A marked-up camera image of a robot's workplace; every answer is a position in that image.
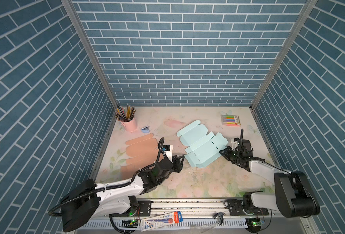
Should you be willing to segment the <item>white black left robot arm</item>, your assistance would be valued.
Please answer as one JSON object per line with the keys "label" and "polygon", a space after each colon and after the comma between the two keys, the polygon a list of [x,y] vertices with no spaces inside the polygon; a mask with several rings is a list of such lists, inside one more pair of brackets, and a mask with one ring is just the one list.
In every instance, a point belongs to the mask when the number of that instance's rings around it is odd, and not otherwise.
{"label": "white black left robot arm", "polygon": [[136,171],[130,179],[109,184],[96,184],[88,179],[66,194],[49,210],[49,215],[62,218],[64,232],[84,226],[92,217],[133,215],[139,205],[137,196],[155,190],[172,173],[180,173],[184,160],[184,156],[164,157]]}

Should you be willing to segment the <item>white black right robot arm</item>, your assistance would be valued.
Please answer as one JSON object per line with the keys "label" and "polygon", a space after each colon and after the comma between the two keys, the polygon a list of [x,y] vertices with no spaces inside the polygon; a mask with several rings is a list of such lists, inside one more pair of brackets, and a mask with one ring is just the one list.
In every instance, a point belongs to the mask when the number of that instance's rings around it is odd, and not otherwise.
{"label": "white black right robot arm", "polygon": [[246,192],[242,197],[243,212],[249,215],[257,210],[274,210],[286,218],[318,215],[321,208],[306,174],[278,168],[265,159],[254,157],[249,140],[236,138],[237,146],[227,146],[219,153],[227,161],[263,177],[274,185],[275,192]]}

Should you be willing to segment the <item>light teal paper box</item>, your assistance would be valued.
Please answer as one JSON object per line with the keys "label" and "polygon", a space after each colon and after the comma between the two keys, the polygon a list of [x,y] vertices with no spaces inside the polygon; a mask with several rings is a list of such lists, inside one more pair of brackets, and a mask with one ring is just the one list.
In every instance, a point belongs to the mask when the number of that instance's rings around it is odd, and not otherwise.
{"label": "light teal paper box", "polygon": [[220,151],[227,147],[228,140],[221,133],[214,134],[195,120],[177,132],[180,142],[186,146],[185,158],[191,167],[205,168],[221,157]]}

